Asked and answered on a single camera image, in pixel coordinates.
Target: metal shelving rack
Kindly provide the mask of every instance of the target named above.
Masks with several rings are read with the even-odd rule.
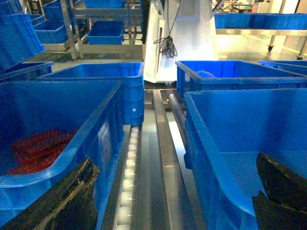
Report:
[[[140,34],[137,26],[142,21],[142,12],[139,8],[139,2],[133,0],[131,3],[120,9],[97,9],[86,8],[84,1],[75,6],[70,0],[73,12],[73,21],[75,35],[72,32],[72,24],[68,11],[66,0],[60,0],[61,8],[64,16],[65,27],[68,40],[63,44],[44,44],[46,52],[49,53],[70,53],[71,58],[84,58],[84,54],[125,54],[141,52],[142,46],[135,45],[136,36]],[[91,28],[91,23],[87,21],[85,28],[79,31],[77,19],[98,20],[98,21],[125,21],[128,29],[129,44],[128,45],[90,45],[87,42],[87,34]]]

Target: stainless steel shelf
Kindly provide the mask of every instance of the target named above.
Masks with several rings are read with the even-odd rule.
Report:
[[[43,44],[46,52],[66,52],[70,48],[69,40],[62,44]]]
[[[126,54],[141,51],[141,45],[90,45],[87,37],[82,40],[83,54]]]
[[[217,35],[307,36],[307,30],[216,29]]]
[[[122,8],[122,9],[103,9],[86,8],[84,2],[80,3],[73,11],[76,19],[107,19],[113,21],[122,21],[131,18],[131,20],[141,20],[142,12],[140,9]]]

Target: blue crate on shelf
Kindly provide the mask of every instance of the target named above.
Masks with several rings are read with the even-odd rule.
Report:
[[[290,23],[291,17],[288,14],[268,14],[265,18],[264,29],[269,30],[286,30]]]
[[[124,22],[99,21],[95,22],[88,34],[91,45],[121,45],[124,40]]]
[[[44,21],[34,28],[39,40],[44,44],[61,44],[68,39],[63,21]]]
[[[227,14],[226,13],[218,13],[214,16],[215,20],[215,28],[216,29],[224,29],[225,23],[227,20]]]
[[[302,61],[303,63],[299,63],[301,61],[285,61],[282,62],[275,62],[275,61],[259,61],[259,64],[274,67],[277,69],[283,69],[294,73],[300,73],[307,75],[307,61]]]
[[[249,28],[250,13],[227,13],[225,17],[225,28]]]
[[[37,25],[45,21],[45,17],[40,14],[32,14],[30,15],[30,18],[32,20],[33,25]]]
[[[117,80],[123,82],[122,106],[125,125],[139,125],[144,120],[143,63],[80,64],[37,80],[79,81]]]
[[[0,15],[23,13],[19,0],[0,1]]]
[[[70,1],[67,1],[67,3],[68,3],[68,12],[69,12],[70,18],[72,19],[73,14],[72,14],[71,6],[70,6]],[[45,12],[45,16],[48,20],[64,20],[60,0],[55,0],[55,1],[52,1],[44,5],[43,9]]]
[[[0,16],[0,30],[3,31],[0,71],[24,62],[45,50],[34,31],[29,14]]]
[[[307,178],[307,89],[188,92],[186,151],[207,230],[258,229],[264,152]]]
[[[177,61],[177,91],[307,87],[303,74],[245,61]]]
[[[0,83],[7,81],[31,81],[52,72],[53,62],[21,63],[0,73]]]
[[[84,0],[86,8],[123,8],[123,0]]]
[[[100,167],[94,187],[96,229],[100,229],[124,137],[120,88],[118,81],[0,84],[0,114],[5,121],[0,123],[0,226],[90,157]],[[49,168],[34,174],[5,175],[18,166],[10,145],[50,129],[78,132]]]

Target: black cable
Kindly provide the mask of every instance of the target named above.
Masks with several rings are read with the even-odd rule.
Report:
[[[173,30],[175,20],[178,16],[178,13],[179,13],[180,4],[181,4],[181,0],[179,0],[179,6],[178,6],[178,9],[177,9],[177,13],[176,13],[176,16],[174,18],[172,27],[170,28],[170,26],[169,26],[169,0],[167,0],[166,16],[167,16],[168,36],[161,38],[161,39],[158,39],[154,42],[154,44],[160,44],[159,45],[159,53],[161,53],[162,55],[166,55],[166,57],[168,57],[168,58],[174,58],[174,57],[178,56],[176,47],[173,43],[173,38],[171,37],[171,32]]]

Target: metal post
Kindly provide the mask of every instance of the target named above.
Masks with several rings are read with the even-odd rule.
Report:
[[[70,0],[70,3],[71,3],[71,10],[73,11],[73,23],[74,23],[74,27],[75,27],[75,33],[76,33],[76,37],[77,37],[77,45],[78,45],[78,48],[79,48],[80,58],[83,59],[84,55],[83,55],[83,52],[82,52],[82,44],[81,44],[81,38],[80,38],[80,33],[79,33],[79,26],[78,26],[76,17],[74,16],[75,3],[73,2],[73,0]]]
[[[70,52],[71,52],[71,58],[73,60],[77,59],[77,50],[75,46],[75,39],[73,37],[72,29],[71,29],[71,19],[70,15],[68,12],[68,5],[66,0],[60,0],[61,2],[61,7],[62,7],[62,12],[63,12],[63,17],[64,17],[64,23],[66,27],[66,32],[68,36],[68,41],[69,41],[69,47],[70,47]]]
[[[131,10],[131,5],[130,3],[127,4],[127,13],[128,13],[128,17],[127,17],[127,20],[128,20],[128,34],[129,34],[129,45],[132,46],[133,45],[133,40],[132,40],[132,25],[131,25],[131,13],[130,13],[130,10]]]
[[[297,56],[297,60],[303,60],[304,51],[307,49],[307,37],[305,37],[304,42],[302,44],[302,48]]]
[[[283,13],[284,6],[285,6],[285,4],[286,4],[286,1],[287,1],[287,0],[283,0],[283,1],[282,1],[282,5],[280,6],[279,13]],[[268,45],[268,46],[269,46],[269,48],[268,48],[268,51],[269,51],[269,52],[271,52],[272,49],[273,49],[273,47],[274,47],[275,37],[276,37],[276,36],[272,36],[272,37],[271,37],[270,44]]]

